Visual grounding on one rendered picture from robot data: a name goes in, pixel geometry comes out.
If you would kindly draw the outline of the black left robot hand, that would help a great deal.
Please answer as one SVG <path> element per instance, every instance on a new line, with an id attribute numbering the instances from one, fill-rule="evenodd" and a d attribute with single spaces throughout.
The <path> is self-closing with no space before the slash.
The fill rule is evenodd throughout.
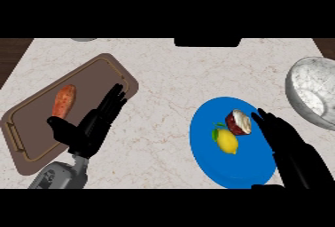
<path id="1" fill-rule="evenodd" d="M 76 126 L 57 116 L 47 119 L 54 140 L 69 146 L 67 152 L 75 156 L 88 159 L 97 153 L 110 124 L 126 102 L 123 96 L 122 85 L 116 83 L 98 107 L 88 111 Z"/>

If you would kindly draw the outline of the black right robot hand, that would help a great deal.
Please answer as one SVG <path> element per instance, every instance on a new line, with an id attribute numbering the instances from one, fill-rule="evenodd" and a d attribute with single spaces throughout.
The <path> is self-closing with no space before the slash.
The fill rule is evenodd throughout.
<path id="1" fill-rule="evenodd" d="M 271 148 L 286 190 L 335 189 L 335 179 L 315 148 L 301 138 L 295 127 L 259 108 L 250 113 Z"/>

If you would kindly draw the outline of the blue plate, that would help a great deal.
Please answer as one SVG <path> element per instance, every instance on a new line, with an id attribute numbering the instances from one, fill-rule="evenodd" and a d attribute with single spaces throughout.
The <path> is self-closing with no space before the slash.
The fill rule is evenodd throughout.
<path id="1" fill-rule="evenodd" d="M 250 119 L 255 107 L 237 98 L 208 100 L 190 120 L 190 150 L 205 175 L 228 189 L 265 184 L 275 164 Z"/>

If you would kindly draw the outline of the yellow lemon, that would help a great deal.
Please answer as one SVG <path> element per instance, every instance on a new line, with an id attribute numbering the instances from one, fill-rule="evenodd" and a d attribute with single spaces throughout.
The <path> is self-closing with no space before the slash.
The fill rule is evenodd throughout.
<path id="1" fill-rule="evenodd" d="M 237 149 L 236 136 L 221 122 L 213 124 L 212 140 L 224 153 L 236 154 Z"/>

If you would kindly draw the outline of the white marble bowl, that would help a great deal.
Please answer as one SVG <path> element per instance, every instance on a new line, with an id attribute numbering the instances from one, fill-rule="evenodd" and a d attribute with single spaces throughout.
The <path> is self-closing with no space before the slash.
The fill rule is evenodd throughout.
<path id="1" fill-rule="evenodd" d="M 284 78 L 284 95 L 301 117 L 335 131 L 335 60 L 306 57 L 295 62 Z"/>

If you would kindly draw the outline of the brown cutting board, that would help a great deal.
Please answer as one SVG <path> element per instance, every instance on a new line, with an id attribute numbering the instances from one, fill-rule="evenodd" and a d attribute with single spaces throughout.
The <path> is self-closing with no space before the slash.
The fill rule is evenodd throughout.
<path id="1" fill-rule="evenodd" d="M 61 88 L 66 85 L 75 86 L 73 103 L 63 119 L 76 125 L 88 111 L 98 107 L 116 83 L 122 85 L 123 97 L 131 99 L 138 82 L 113 56 L 101 53 L 5 111 L 0 127 L 22 176 L 35 174 L 67 148 L 53 139 L 47 124 Z"/>

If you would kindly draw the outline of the chocolate cupcake with white frosting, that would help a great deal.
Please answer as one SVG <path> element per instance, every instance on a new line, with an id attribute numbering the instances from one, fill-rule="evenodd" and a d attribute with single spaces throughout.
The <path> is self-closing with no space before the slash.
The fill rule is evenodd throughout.
<path id="1" fill-rule="evenodd" d="M 234 109 L 225 116 L 225 126 L 236 136 L 250 134 L 250 120 L 240 110 Z"/>

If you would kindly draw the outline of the black appliance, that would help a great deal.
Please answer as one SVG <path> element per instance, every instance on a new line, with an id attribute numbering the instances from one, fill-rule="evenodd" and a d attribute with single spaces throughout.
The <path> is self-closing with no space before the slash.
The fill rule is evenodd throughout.
<path id="1" fill-rule="evenodd" d="M 190 39 L 190 38 L 175 38 L 174 44 L 178 47 L 237 47 L 240 43 L 239 38 L 222 38 L 222 39 Z"/>

